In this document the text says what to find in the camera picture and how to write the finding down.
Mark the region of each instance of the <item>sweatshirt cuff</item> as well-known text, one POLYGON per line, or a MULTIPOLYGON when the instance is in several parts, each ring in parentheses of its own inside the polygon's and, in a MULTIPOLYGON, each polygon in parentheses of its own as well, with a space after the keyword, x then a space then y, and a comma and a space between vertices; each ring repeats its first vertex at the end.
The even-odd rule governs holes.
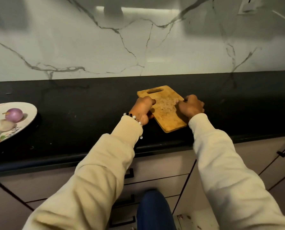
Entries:
POLYGON ((124 115, 117 124, 111 135, 119 138, 124 143, 134 148, 139 137, 142 135, 141 125, 132 117, 124 115))
POLYGON ((203 134, 215 129, 207 118, 207 115, 204 113, 200 113, 192 117, 188 125, 194 134, 194 138, 197 134, 203 134))

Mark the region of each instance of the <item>wall socket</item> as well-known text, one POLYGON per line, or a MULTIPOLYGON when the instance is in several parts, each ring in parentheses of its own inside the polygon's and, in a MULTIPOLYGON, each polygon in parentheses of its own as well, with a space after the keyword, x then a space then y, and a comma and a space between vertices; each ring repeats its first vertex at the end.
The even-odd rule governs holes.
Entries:
POLYGON ((255 14, 261 5, 262 0, 242 0, 238 14, 255 14))

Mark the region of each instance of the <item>marble backsplash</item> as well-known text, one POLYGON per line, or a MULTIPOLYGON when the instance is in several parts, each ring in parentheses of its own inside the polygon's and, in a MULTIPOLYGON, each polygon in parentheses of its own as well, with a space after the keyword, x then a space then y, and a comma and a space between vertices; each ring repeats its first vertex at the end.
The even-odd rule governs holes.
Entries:
POLYGON ((0 81, 285 70, 285 0, 0 0, 0 81))

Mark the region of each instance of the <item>beaded bracelet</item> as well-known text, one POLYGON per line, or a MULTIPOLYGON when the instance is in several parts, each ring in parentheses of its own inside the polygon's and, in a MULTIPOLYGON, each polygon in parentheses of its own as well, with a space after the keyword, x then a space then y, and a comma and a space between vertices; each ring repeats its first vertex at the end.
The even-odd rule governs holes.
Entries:
POLYGON ((132 117, 132 118, 135 119, 135 120, 139 123, 139 125, 142 127, 141 122, 139 121, 139 119, 136 118, 135 115, 129 114, 129 112, 123 113, 123 115, 128 115, 128 116, 132 117))

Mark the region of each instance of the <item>person's left hand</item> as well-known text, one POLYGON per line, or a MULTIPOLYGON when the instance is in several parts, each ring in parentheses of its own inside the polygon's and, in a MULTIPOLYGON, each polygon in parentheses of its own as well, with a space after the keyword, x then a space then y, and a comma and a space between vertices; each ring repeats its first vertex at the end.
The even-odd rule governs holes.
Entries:
POLYGON ((135 115, 136 118, 141 122, 141 125, 146 125, 149 122, 149 119, 152 119, 154 115, 150 112, 152 105, 156 103, 155 99, 152 99, 149 96, 139 97, 130 110, 130 114, 135 115))

